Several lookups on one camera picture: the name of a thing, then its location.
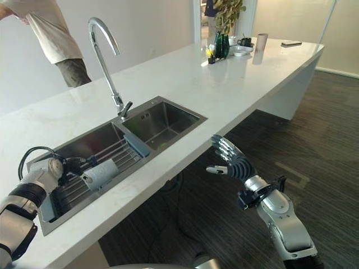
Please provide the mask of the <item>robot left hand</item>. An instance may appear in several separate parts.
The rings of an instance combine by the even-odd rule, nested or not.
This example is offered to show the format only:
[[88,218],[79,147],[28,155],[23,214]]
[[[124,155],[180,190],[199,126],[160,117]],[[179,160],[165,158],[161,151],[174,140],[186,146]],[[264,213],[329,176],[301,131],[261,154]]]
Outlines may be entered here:
[[85,171],[84,168],[93,168],[99,164],[94,155],[90,156],[89,158],[62,157],[59,160],[63,166],[63,174],[58,181],[60,187],[66,186],[71,178],[81,176]]

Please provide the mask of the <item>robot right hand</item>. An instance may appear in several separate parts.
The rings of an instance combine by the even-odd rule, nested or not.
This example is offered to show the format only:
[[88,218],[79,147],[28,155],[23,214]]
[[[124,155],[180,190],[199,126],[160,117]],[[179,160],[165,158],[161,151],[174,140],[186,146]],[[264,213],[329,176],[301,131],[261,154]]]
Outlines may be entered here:
[[210,165],[206,171],[212,174],[228,175],[242,183],[257,175],[257,171],[249,158],[230,140],[218,134],[211,136],[215,153],[226,162],[226,166]]

